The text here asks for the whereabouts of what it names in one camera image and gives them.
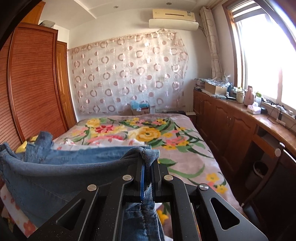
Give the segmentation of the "flower patterned pink blanket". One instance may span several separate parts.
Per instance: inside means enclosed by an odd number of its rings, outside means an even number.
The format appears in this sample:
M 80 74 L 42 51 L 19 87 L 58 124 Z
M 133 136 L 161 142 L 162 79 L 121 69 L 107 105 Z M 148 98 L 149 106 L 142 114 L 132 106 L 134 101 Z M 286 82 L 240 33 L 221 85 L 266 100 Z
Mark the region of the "flower patterned pink blanket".
M 184 183 L 208 184 L 243 213 L 210 148 L 190 119 L 181 114 L 104 116 L 80 121 L 54 140 L 56 150 L 96 147 L 150 146 L 158 162 Z

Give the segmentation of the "cardboard box with blue items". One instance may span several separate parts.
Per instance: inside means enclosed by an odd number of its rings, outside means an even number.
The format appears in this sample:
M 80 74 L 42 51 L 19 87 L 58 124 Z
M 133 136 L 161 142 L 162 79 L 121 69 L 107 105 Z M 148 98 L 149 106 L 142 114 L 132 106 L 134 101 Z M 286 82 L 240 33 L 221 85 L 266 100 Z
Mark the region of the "cardboard box with blue items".
M 150 113 L 150 104 L 147 101 L 142 101 L 141 103 L 133 100 L 130 103 L 132 115 L 142 115 Z

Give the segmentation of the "long wooden cabinet counter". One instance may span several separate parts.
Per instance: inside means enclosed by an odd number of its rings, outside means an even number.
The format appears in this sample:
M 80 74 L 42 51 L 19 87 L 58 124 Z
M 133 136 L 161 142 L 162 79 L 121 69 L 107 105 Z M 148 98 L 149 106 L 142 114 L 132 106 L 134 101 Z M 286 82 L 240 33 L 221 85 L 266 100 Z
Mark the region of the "long wooden cabinet counter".
M 295 156 L 295 134 L 266 114 L 252 115 L 246 106 L 193 91 L 195 126 L 210 147 L 239 203 L 252 195 L 245 182 L 253 164 L 267 154 L 273 161 L 282 143 Z

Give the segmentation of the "circle patterned sheer curtain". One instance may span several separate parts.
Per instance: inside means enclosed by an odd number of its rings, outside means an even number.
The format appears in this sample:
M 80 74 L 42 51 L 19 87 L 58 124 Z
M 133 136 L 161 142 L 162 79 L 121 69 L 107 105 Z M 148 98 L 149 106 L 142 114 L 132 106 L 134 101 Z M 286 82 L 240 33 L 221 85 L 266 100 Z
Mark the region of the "circle patterned sheer curtain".
M 158 30 L 88 43 L 68 51 L 75 113 L 121 114 L 131 104 L 185 107 L 188 53 L 175 31 Z

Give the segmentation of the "cardboard box on counter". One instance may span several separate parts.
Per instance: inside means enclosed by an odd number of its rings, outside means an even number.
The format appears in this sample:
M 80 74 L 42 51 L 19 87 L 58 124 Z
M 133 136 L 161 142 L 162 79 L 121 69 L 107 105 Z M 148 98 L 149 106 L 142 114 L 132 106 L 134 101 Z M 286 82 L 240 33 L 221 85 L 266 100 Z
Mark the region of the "cardboard box on counter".
M 225 95 L 227 92 L 227 87 L 223 86 L 216 86 L 213 84 L 210 84 L 208 82 L 205 83 L 205 90 L 207 92 L 210 92 L 211 94 L 215 95 Z

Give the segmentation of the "white jar on counter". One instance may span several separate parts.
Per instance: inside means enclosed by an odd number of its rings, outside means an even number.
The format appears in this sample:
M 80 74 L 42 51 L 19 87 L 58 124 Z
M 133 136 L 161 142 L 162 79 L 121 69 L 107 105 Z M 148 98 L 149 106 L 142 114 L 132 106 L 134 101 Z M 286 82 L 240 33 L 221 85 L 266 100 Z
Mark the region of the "white jar on counter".
M 244 91 L 243 90 L 236 91 L 236 101 L 238 103 L 243 103 L 244 102 Z

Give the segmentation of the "white tissue pack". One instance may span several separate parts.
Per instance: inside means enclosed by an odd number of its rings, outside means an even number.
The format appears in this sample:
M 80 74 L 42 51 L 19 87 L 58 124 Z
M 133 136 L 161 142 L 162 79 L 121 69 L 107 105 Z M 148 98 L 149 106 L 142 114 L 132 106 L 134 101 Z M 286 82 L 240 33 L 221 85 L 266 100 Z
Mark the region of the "white tissue pack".
M 251 114 L 261 114 L 261 107 L 257 102 L 254 102 L 252 105 L 247 106 L 247 111 Z

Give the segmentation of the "pink bottle on counter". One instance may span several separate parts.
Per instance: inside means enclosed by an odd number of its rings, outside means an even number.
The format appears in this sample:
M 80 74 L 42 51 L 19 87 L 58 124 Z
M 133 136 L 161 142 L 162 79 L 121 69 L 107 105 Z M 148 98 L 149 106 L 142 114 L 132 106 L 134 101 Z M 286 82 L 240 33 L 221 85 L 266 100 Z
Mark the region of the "pink bottle on counter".
M 248 86 L 247 92 L 245 92 L 245 97 L 244 97 L 244 105 L 253 105 L 255 100 L 255 95 L 253 94 L 253 88 L 251 86 Z

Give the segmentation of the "wooden louvered wardrobe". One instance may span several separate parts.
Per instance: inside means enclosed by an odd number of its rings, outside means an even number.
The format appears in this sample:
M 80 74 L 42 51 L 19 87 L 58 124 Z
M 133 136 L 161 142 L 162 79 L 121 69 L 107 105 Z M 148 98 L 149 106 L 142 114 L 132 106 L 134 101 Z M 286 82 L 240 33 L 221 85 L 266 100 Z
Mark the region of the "wooden louvered wardrobe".
M 16 150 L 40 131 L 76 124 L 67 44 L 39 25 L 45 1 L 1 2 L 1 142 Z

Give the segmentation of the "beige side window curtain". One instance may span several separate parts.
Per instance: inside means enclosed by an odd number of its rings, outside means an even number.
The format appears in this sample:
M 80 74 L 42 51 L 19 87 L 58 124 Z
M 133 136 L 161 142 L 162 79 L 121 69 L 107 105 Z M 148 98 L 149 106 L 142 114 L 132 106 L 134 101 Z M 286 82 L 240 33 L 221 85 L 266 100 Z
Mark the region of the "beige side window curtain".
M 222 68 L 219 58 L 219 41 L 215 21 L 211 10 L 205 6 L 201 7 L 200 15 L 211 55 L 212 78 L 221 79 Z

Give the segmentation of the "wooden framed window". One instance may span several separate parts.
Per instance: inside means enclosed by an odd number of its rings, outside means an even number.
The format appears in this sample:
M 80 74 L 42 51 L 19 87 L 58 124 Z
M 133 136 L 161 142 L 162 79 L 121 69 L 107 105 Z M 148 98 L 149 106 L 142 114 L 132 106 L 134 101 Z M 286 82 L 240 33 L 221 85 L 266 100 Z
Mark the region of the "wooden framed window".
M 295 108 L 295 35 L 266 1 L 222 4 L 235 51 L 236 86 Z

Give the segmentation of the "white wall air conditioner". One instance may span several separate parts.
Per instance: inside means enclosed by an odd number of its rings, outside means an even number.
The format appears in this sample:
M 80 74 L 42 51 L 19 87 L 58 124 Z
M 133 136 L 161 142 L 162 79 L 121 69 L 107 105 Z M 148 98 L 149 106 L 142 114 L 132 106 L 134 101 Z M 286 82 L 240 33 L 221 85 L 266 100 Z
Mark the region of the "white wall air conditioner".
M 195 14 L 190 11 L 153 9 L 152 19 L 149 19 L 149 27 L 196 31 L 199 23 L 196 21 Z

